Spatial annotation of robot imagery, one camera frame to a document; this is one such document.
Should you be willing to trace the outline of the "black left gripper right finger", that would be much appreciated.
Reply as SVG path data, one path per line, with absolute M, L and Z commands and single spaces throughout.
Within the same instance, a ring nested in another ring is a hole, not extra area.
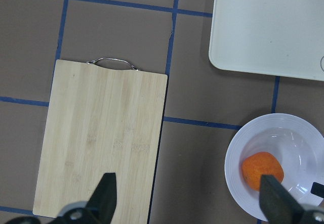
M 273 175 L 262 175 L 259 206 L 268 223 L 299 223 L 304 209 Z

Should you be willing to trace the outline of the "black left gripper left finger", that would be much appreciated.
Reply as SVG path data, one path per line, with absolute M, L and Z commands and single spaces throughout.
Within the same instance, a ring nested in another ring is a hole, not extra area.
M 98 221 L 112 221 L 117 204 L 115 173 L 105 173 L 87 202 L 87 210 Z

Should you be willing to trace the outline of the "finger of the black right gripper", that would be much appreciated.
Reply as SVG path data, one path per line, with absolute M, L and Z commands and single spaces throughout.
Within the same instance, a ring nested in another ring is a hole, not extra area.
M 311 187 L 311 193 L 318 197 L 324 198 L 324 185 L 317 182 L 313 182 Z

